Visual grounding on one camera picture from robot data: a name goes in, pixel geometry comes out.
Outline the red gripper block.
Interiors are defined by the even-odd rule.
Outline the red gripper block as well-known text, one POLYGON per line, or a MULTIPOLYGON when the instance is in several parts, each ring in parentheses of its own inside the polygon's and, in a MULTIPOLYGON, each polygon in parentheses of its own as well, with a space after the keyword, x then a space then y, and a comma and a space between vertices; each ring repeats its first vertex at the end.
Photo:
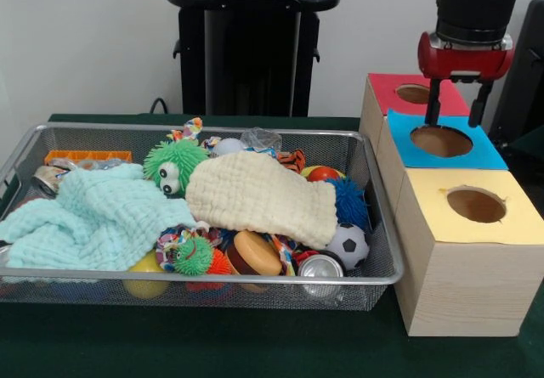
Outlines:
POLYGON ((438 123, 442 80, 459 79, 482 81, 468 117, 470 127, 480 126, 493 81, 507 73, 513 56, 514 44, 509 34, 499 43, 464 45, 444 41, 434 31, 423 32, 417 48, 418 65, 421 73, 431 79, 425 124, 436 126, 438 123))

